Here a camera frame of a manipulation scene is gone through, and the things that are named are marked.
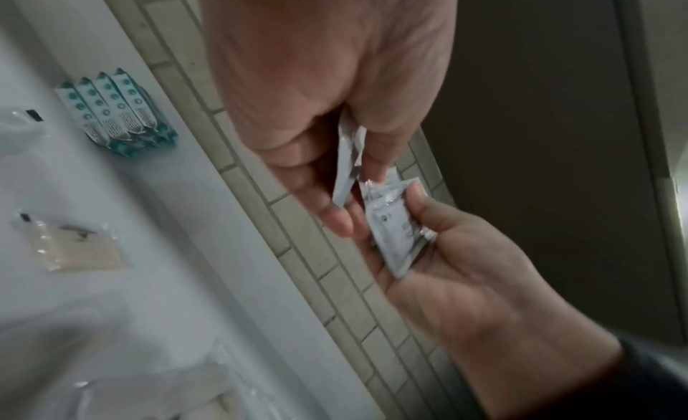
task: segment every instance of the black sleeve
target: black sleeve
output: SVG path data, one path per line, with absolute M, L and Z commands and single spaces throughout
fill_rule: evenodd
M 688 388 L 628 343 L 608 373 L 538 409 L 527 420 L 688 419 Z

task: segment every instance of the stack of packets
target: stack of packets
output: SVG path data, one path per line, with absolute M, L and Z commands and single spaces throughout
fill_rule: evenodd
M 365 205 L 365 219 L 373 233 L 373 241 L 392 275 L 403 278 L 411 265 L 437 234 L 419 226 L 406 209 L 404 191 L 417 178 L 402 181 L 396 168 L 387 171 L 384 183 L 361 181 L 361 157 L 366 140 L 366 128 L 353 119 L 344 108 L 339 119 L 339 147 L 337 178 L 332 200 L 343 207 L 353 184 L 358 181 Z
M 55 92 L 86 136 L 114 153 L 131 157 L 177 139 L 150 95 L 122 69 L 63 83 Z

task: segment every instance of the dark panel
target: dark panel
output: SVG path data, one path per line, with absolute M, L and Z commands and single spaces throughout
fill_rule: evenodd
M 423 127 L 458 205 L 566 299 L 684 341 L 613 0 L 460 0 Z

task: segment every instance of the person's left hand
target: person's left hand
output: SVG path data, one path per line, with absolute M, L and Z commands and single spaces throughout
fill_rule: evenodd
M 216 85 L 241 140 L 342 237 L 363 208 L 332 202 L 340 107 L 368 129 L 382 181 L 444 79 L 457 0 L 201 0 Z

